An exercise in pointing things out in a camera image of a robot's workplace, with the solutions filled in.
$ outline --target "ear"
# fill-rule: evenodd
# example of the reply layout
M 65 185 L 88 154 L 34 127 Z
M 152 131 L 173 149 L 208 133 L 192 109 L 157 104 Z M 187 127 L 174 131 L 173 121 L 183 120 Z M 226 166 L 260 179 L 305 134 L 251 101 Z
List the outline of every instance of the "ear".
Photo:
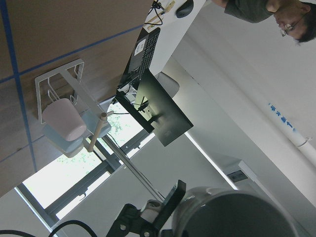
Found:
M 303 13 L 310 12 L 311 6 L 309 6 L 309 5 L 307 5 L 307 4 L 302 4 L 302 5 L 301 5 L 301 10 L 303 11 Z

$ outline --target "dark green t-shirt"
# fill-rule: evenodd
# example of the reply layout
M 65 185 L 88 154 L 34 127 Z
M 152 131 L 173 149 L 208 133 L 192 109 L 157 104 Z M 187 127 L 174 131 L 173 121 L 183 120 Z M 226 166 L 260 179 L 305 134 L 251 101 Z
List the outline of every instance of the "dark green t-shirt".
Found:
M 229 0 L 225 8 L 225 13 L 251 23 L 258 23 L 273 14 L 266 9 L 267 1 Z

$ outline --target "person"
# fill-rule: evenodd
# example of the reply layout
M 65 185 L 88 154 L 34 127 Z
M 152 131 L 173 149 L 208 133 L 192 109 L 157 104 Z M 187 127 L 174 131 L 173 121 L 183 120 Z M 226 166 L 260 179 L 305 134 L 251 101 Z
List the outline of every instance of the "person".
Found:
M 316 4 L 299 0 L 212 0 L 225 13 L 258 23 L 274 16 L 282 36 L 289 35 L 299 43 L 316 37 Z

